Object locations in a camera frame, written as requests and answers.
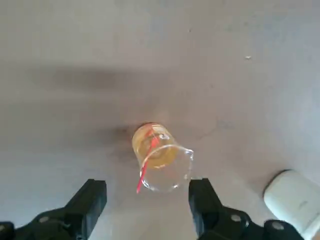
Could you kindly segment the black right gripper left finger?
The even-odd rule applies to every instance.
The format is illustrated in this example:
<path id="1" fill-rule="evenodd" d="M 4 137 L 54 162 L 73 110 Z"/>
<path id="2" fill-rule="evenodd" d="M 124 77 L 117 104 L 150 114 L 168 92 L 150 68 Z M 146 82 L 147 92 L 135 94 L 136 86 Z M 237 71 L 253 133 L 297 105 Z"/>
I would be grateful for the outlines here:
<path id="1" fill-rule="evenodd" d="M 19 228 L 10 221 L 2 221 L 0 238 L 2 240 L 87 240 L 106 204 L 106 182 L 88 179 L 64 207 L 42 212 Z"/>

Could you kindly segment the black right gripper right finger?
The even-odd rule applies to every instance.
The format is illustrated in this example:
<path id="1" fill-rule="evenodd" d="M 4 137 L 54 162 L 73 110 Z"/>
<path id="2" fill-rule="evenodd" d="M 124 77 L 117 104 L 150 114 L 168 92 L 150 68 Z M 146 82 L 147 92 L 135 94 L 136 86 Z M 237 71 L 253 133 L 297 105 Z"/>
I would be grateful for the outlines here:
<path id="1" fill-rule="evenodd" d="M 271 219 L 260 226 L 246 212 L 224 206 L 207 178 L 189 182 L 188 202 L 199 240 L 303 239 L 285 221 Z"/>

